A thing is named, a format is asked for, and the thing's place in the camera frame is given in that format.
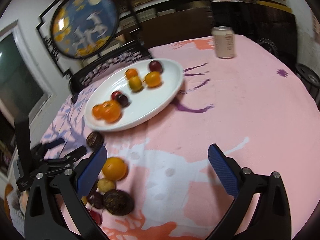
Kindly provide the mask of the person's left hand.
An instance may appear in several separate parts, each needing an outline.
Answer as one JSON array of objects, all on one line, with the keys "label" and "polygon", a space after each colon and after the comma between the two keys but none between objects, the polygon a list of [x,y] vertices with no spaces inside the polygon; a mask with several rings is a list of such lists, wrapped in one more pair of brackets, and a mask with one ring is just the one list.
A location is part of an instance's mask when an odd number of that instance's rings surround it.
[{"label": "person's left hand", "polygon": [[19,198],[20,210],[22,211],[23,214],[25,214],[27,209],[28,197],[29,197],[29,193],[27,191],[24,191]]}]

